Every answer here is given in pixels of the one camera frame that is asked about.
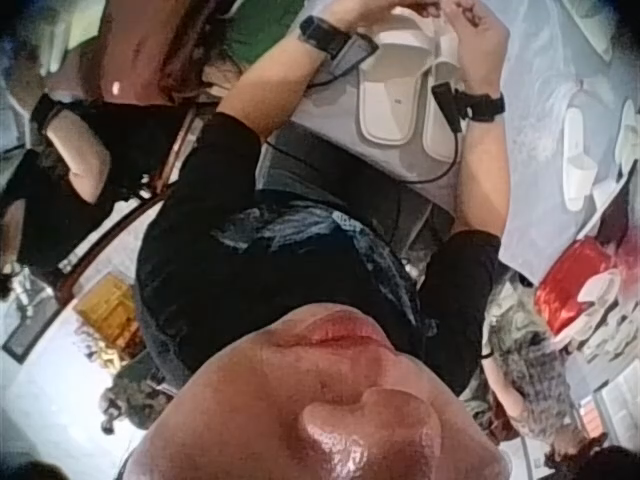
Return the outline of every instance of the black sleeve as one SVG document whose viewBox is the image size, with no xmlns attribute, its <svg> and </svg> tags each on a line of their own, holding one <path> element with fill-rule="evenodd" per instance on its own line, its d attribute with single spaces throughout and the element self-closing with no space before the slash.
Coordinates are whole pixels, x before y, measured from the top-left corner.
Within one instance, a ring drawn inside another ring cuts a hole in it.
<svg viewBox="0 0 640 480">
<path fill-rule="evenodd" d="M 185 160 L 159 218 L 207 223 L 246 208 L 255 190 L 260 138 L 240 120 L 216 113 Z"/>
<path fill-rule="evenodd" d="M 480 362 L 482 325 L 493 290 L 500 239 L 485 232 L 452 236 L 433 256 L 420 289 L 425 317 L 438 331 L 425 338 L 423 358 L 460 395 Z"/>
</svg>

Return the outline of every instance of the black shirt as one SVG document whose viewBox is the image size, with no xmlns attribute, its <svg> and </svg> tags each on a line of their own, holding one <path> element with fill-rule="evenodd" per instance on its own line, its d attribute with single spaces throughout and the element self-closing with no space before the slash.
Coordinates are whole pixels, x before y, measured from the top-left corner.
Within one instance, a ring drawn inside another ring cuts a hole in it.
<svg viewBox="0 0 640 480">
<path fill-rule="evenodd" d="M 76 103 L 66 108 L 100 139 L 109 151 L 111 168 L 99 198 L 90 204 L 66 173 L 53 173 L 52 165 L 44 168 L 34 150 L 25 153 L 0 196 L 0 217 L 12 203 L 25 200 L 17 261 L 41 270 L 56 268 L 102 225 L 117 201 L 139 188 L 144 174 L 164 164 L 186 116 L 183 107 Z M 58 163 L 68 171 L 62 158 Z"/>
<path fill-rule="evenodd" d="M 218 351 L 293 309 L 332 302 L 376 319 L 399 350 L 423 360 L 456 393 L 478 366 L 482 323 L 499 239 L 453 236 L 434 255 L 415 294 L 438 332 L 426 337 L 372 280 L 353 244 L 336 235 L 304 252 L 270 252 L 259 242 L 238 253 L 212 235 L 261 202 L 255 192 L 260 140 L 240 121 L 216 114 L 146 232 L 137 269 L 138 320 L 147 346 L 177 386 Z"/>
</svg>

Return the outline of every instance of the table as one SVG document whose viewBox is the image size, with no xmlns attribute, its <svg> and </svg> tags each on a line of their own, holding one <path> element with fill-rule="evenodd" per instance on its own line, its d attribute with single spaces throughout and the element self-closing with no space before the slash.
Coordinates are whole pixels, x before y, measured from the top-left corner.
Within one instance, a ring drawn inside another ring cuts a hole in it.
<svg viewBox="0 0 640 480">
<path fill-rule="evenodd" d="M 309 0 L 298 20 L 321 10 L 329 1 Z M 503 91 L 512 199 L 500 257 L 538 283 L 595 211 L 591 201 L 577 213 L 564 205 L 564 114 L 569 105 L 583 111 L 585 148 L 599 164 L 597 180 L 613 178 L 622 106 L 627 98 L 640 102 L 640 60 L 616 45 L 614 58 L 606 63 L 557 0 L 486 3 L 511 30 Z M 356 116 L 357 86 L 357 73 L 353 73 L 310 92 L 293 120 L 401 180 L 430 178 L 446 168 L 447 164 L 429 158 L 422 149 L 424 113 L 406 145 L 387 147 L 366 140 Z M 425 96 L 423 91 L 421 112 Z M 436 184 L 415 188 L 452 211 L 455 184 L 453 174 Z"/>
</svg>

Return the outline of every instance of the floor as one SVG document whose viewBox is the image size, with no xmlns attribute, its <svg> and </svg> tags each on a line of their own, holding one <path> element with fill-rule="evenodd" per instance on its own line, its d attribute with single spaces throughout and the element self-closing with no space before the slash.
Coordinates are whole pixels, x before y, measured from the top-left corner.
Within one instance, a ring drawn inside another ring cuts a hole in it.
<svg viewBox="0 0 640 480">
<path fill-rule="evenodd" d="M 131 205 L 119 205 L 112 220 L 128 208 Z M 81 279 L 80 290 L 109 271 L 133 278 L 142 234 L 156 213 L 157 208 L 98 258 Z M 11 307 L 12 304 L 4 304 L 0 312 L 2 341 L 18 321 L 16 310 Z M 27 450 L 55 463 L 72 480 L 111 480 L 143 432 L 121 422 L 117 423 L 114 436 L 102 434 L 98 399 L 111 385 L 111 377 L 82 354 L 74 333 L 78 325 L 72 304 L 49 328 L 24 365 L 19 366 L 0 353 L 2 446 L 3 450 Z"/>
</svg>

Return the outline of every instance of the chair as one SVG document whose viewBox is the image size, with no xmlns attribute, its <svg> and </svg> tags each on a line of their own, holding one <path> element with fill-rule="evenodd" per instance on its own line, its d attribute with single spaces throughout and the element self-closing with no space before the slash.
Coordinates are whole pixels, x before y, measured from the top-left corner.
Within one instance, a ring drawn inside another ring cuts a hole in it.
<svg viewBox="0 0 640 480">
<path fill-rule="evenodd" d="M 82 275 L 95 262 L 98 256 L 118 238 L 127 228 L 133 225 L 145 213 L 164 201 L 171 193 L 171 175 L 176 164 L 181 161 L 193 145 L 197 134 L 195 131 L 202 127 L 204 119 L 215 111 L 215 105 L 202 104 L 192 107 L 176 137 L 171 152 L 164 163 L 151 178 L 131 197 L 139 201 L 138 205 L 109 228 L 91 247 L 73 264 L 68 272 L 59 273 L 59 280 L 52 285 L 56 301 L 60 308 L 66 307 L 73 299 L 73 289 Z"/>
</svg>

